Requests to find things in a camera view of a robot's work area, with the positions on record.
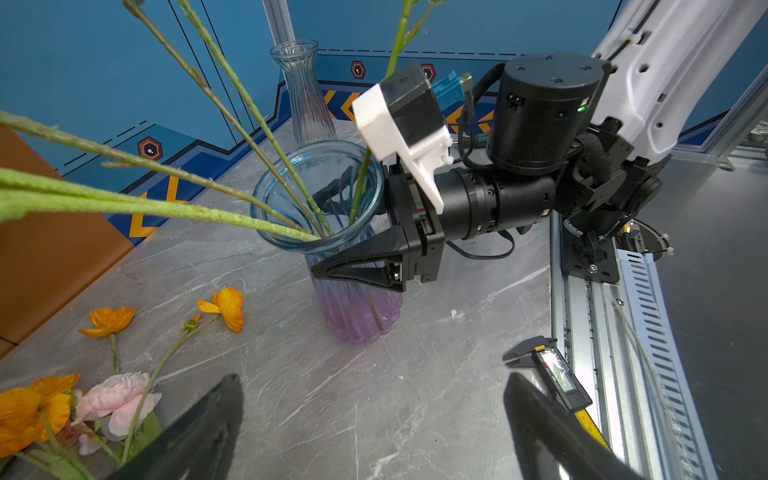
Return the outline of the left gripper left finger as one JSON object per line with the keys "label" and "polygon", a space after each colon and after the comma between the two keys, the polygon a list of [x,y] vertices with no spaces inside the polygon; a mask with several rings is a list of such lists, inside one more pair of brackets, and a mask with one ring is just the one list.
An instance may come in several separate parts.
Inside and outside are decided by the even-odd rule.
{"label": "left gripper left finger", "polygon": [[244,394],[227,375],[112,479],[225,479],[243,420]]}

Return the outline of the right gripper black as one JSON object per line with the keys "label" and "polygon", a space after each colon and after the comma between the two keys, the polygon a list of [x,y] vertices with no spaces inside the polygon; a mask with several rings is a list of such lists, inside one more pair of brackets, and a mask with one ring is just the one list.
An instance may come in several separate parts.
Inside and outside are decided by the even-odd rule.
{"label": "right gripper black", "polygon": [[[439,217],[401,161],[388,166],[386,173],[384,202],[390,228],[318,262],[311,267],[314,278],[400,293],[414,278],[422,283],[437,279],[445,241]],[[357,174],[357,167],[348,167],[313,194],[323,214],[350,215]]]}

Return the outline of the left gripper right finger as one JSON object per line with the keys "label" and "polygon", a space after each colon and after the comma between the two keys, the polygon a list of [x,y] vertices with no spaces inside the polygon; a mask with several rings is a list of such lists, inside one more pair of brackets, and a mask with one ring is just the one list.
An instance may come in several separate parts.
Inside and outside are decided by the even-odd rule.
{"label": "left gripper right finger", "polygon": [[503,401],[524,479],[640,477],[523,375],[509,375]]}

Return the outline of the purple blue glass vase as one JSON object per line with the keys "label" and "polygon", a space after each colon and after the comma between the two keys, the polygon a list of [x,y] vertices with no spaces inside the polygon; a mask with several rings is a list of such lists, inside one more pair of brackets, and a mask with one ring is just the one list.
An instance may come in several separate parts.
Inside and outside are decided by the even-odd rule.
{"label": "purple blue glass vase", "polygon": [[[292,166],[310,194],[340,178],[348,167],[362,166],[365,148],[348,141],[322,141],[302,146],[288,154]],[[378,210],[384,206],[385,175],[382,167],[371,162],[365,177],[359,216],[325,215],[332,232],[318,242],[307,243],[264,233],[262,237],[277,248],[300,253],[309,268],[352,245],[374,236],[372,226]],[[372,341],[387,333],[400,316],[402,295],[398,292],[351,281],[312,280],[315,296],[325,319],[343,339]]]}

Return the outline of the pink rose bundle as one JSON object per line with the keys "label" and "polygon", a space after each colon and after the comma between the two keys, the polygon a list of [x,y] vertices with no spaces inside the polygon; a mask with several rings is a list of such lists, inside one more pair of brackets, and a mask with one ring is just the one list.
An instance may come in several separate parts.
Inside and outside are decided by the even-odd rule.
{"label": "pink rose bundle", "polygon": [[75,393],[73,428],[82,456],[104,450],[120,466],[162,433],[155,413],[162,395],[150,390],[150,375],[112,375],[86,393]]}

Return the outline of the clear grey glass vase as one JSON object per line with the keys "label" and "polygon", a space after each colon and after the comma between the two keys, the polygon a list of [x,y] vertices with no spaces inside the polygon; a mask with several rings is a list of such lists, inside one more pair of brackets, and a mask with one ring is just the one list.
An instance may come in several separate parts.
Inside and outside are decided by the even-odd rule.
{"label": "clear grey glass vase", "polygon": [[314,40],[275,45],[270,54],[280,66],[289,93],[294,137],[299,146],[337,138],[315,73],[319,47]]}

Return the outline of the orange poppy flower stem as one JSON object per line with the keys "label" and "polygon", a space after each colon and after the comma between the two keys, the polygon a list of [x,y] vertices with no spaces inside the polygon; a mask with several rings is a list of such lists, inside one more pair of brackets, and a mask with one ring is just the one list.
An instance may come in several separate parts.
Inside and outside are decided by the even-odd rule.
{"label": "orange poppy flower stem", "polygon": [[[209,301],[199,300],[197,302],[199,314],[187,320],[183,324],[180,336],[175,340],[175,342],[166,351],[166,353],[163,354],[153,369],[149,373],[141,372],[150,375],[150,390],[156,393],[160,393],[156,390],[156,388],[159,377],[161,376],[165,366],[169,363],[173,356],[179,352],[182,347],[185,346],[185,344],[189,343],[196,336],[200,335],[204,329],[208,327],[208,325],[221,320],[230,331],[234,333],[241,332],[245,323],[243,314],[244,303],[244,295],[233,287],[227,287],[214,293]],[[120,370],[116,370],[113,375],[123,373],[133,372],[122,372]]]}

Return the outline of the small white blossom spray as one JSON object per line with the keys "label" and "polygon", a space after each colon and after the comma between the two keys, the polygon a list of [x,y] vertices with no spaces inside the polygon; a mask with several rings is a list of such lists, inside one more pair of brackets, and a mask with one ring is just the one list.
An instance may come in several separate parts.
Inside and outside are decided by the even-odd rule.
{"label": "small white blossom spray", "polygon": [[170,219],[187,219],[243,227],[264,233],[283,236],[302,242],[313,242],[318,236],[300,227],[277,210],[255,197],[225,185],[216,183],[184,170],[169,167],[153,160],[128,154],[104,144],[89,141],[63,132],[55,126],[45,126],[26,117],[1,113],[1,125],[13,131],[42,138],[52,143],[74,147],[86,153],[109,157],[112,165],[141,167],[168,175],[209,190],[214,190],[245,201],[276,221],[254,219],[219,209],[175,203],[168,200],[151,200],[115,193],[85,185],[56,180],[46,176],[25,173],[14,169],[1,170],[1,221],[20,220],[31,213],[113,213],[143,214]]}

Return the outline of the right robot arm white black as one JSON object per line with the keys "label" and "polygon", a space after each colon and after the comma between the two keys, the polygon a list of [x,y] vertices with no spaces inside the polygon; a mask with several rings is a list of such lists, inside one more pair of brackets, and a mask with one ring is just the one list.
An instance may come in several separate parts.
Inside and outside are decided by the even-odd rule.
{"label": "right robot arm white black", "polygon": [[473,87],[415,64],[353,104],[387,174],[387,230],[318,262],[319,280],[403,291],[437,277],[445,248],[527,232],[556,212],[574,275],[615,282],[604,246],[653,199],[693,108],[757,21],[763,1],[633,1],[595,52],[531,54]]}

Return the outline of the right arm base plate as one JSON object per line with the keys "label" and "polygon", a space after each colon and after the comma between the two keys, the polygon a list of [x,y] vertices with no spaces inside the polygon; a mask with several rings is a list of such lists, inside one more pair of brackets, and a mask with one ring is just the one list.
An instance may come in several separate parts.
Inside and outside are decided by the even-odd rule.
{"label": "right arm base plate", "polygon": [[616,284],[620,280],[612,240],[593,232],[583,233],[568,220],[562,221],[562,269],[565,274],[592,282]]}

